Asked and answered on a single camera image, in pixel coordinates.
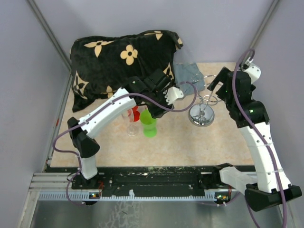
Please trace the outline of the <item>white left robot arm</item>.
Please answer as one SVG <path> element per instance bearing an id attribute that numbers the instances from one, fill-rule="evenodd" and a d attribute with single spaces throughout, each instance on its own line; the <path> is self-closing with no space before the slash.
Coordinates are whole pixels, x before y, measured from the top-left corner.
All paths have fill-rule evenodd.
<path id="1" fill-rule="evenodd" d="M 153 118 L 161 118 L 173 108 L 165 98 L 172 87 L 171 79 L 159 69 L 144 79 L 133 76 L 94 111 L 79 120 L 74 117 L 68 120 L 69 135 L 79 154 L 82 183 L 85 186 L 92 189 L 99 182 L 95 155 L 100 145 L 95 137 L 119 115 L 142 102 L 146 103 Z"/>

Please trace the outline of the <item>green wine glass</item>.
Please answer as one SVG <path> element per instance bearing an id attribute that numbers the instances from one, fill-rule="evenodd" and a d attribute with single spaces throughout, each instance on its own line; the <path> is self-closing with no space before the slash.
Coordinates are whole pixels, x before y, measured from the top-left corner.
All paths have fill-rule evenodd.
<path id="1" fill-rule="evenodd" d="M 152 138 L 157 134 L 156 119 L 152 118 L 148 110 L 141 112 L 140 122 L 143 127 L 143 134 L 146 137 Z"/>

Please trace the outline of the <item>red wine glass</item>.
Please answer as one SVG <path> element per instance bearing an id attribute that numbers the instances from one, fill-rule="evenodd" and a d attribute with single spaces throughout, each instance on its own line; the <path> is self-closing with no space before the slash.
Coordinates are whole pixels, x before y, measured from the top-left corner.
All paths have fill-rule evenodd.
<path id="1" fill-rule="evenodd" d="M 127 111 L 127 117 L 129 118 L 129 122 L 137 122 L 140 119 L 140 112 L 138 111 L 138 106 L 133 107 Z"/>

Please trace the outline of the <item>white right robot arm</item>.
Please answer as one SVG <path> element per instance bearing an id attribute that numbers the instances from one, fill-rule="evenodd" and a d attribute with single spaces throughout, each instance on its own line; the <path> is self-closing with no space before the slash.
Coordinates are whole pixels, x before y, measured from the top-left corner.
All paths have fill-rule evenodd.
<path id="1" fill-rule="evenodd" d="M 286 201 L 302 196 L 301 188 L 290 182 L 280 164 L 272 141 L 265 106 L 262 102 L 252 99 L 252 92 L 256 88 L 253 82 L 260 75 L 261 71 L 255 65 L 244 71 L 239 70 L 236 74 L 237 98 L 254 126 L 250 126 L 234 99 L 233 71 L 223 67 L 208 86 L 208 90 L 213 91 L 218 83 L 222 84 L 216 95 L 225 103 L 230 118 L 235 121 L 243 135 L 257 174 L 256 178 L 252 178 L 233 165 L 224 163 L 215 168 L 212 182 L 218 188 L 223 188 L 227 184 L 238 190 L 245 196 L 253 211 L 261 211 L 283 203 L 277 177 L 280 177 Z"/>

